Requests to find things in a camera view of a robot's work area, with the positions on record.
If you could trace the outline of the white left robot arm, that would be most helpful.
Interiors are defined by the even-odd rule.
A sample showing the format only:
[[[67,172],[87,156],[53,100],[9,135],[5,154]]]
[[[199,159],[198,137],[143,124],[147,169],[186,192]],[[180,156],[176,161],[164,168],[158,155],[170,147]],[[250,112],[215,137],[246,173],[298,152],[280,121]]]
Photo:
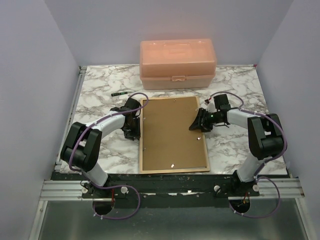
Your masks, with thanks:
[[[137,112],[142,105],[128,98],[121,107],[113,107],[107,115],[89,123],[75,122],[71,125],[60,152],[60,159],[69,164],[72,171],[82,173],[90,180],[93,191],[101,198],[107,197],[111,185],[108,174],[98,163],[101,141],[110,133],[122,130],[124,138],[139,140],[140,118]]]

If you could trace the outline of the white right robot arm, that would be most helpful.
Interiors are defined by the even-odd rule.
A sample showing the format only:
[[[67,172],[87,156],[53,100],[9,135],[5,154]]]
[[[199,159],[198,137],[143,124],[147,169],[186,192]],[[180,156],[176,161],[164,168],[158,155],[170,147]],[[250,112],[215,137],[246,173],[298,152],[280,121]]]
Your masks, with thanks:
[[[281,157],[288,147],[280,118],[275,113],[263,114],[243,109],[244,101],[234,93],[219,91],[205,100],[213,100],[215,112],[199,108],[189,130],[211,132],[218,124],[236,125],[247,130],[249,153],[241,167],[234,171],[228,188],[236,196],[256,182],[264,166]]]

